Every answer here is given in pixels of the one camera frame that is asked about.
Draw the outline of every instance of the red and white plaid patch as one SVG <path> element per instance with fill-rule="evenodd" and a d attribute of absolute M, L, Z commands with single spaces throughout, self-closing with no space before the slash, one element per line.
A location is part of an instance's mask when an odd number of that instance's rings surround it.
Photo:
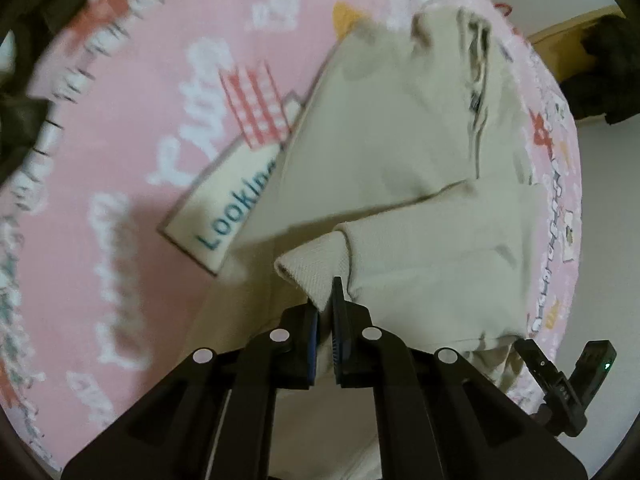
<path fill-rule="evenodd" d="M 255 70 L 244 66 L 232 72 L 220 70 L 220 80 L 242 136 L 252 150 L 287 140 L 289 123 L 266 62 L 260 61 Z"/>

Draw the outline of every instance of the pink blanket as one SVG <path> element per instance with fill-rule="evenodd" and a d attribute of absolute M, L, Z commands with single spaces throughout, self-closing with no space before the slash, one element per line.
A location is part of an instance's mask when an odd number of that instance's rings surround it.
<path fill-rule="evenodd" d="M 530 335 L 554 358 L 578 275 L 580 159 L 567 104 L 489 0 L 91 0 L 40 63 L 57 107 L 0 194 L 0 403 L 63 466 L 174 365 L 215 279 L 157 228 L 240 135 L 219 70 L 268 65 L 304 102 L 354 16 L 408 28 L 423 6 L 486 16 L 513 59 L 522 131 L 548 193 L 531 277 Z M 510 391 L 531 411 L 528 372 Z"/>

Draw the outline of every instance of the pink tablecloth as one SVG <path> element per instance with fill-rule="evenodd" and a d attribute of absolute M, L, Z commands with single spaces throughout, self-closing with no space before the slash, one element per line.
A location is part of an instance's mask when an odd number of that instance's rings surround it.
<path fill-rule="evenodd" d="M 214 279 L 157 227 L 239 135 L 220 67 L 263 60 L 280 95 L 303 102 L 345 16 L 402 29 L 442 4 L 490 19 L 530 110 L 522 139 L 548 210 L 529 327 L 555 356 L 578 273 L 577 134 L 489 0 L 92 0 L 38 69 L 32 92 L 58 105 L 0 196 L 0 402 L 40 456 L 64 465 L 172 368 Z M 541 392 L 524 372 L 510 396 L 530 411 Z"/>

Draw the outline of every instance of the white circular marker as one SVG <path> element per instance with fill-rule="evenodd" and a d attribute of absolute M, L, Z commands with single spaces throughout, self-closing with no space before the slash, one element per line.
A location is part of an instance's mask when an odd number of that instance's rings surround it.
<path fill-rule="evenodd" d="M 456 354 L 451 348 L 443 348 L 438 352 L 438 359 L 443 363 L 452 365 L 458 360 L 458 354 Z"/>
<path fill-rule="evenodd" d="M 271 330 L 269 337 L 276 343 L 284 343 L 287 339 L 289 339 L 289 331 L 284 330 L 283 328 L 277 328 L 276 330 Z"/>
<path fill-rule="evenodd" d="M 362 337 L 364 339 L 368 339 L 369 341 L 377 341 L 382 337 L 382 332 L 379 328 L 374 326 L 367 326 L 366 329 L 362 331 Z"/>
<path fill-rule="evenodd" d="M 200 348 L 193 353 L 193 360 L 199 365 L 208 363 L 213 359 L 213 352 L 208 348 Z"/>

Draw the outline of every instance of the folded fabric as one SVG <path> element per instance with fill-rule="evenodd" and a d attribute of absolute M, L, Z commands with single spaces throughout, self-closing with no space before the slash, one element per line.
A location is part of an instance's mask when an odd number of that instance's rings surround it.
<path fill-rule="evenodd" d="M 319 386 L 278 397 L 274 476 L 380 478 L 370 392 L 345 412 L 323 375 L 334 273 L 408 345 L 490 350 L 484 371 L 502 375 L 526 322 L 527 120 L 490 26 L 465 9 L 420 14 L 410 36 L 362 21 L 334 51 L 184 349 L 244 346 L 307 295 L 323 311 Z"/>

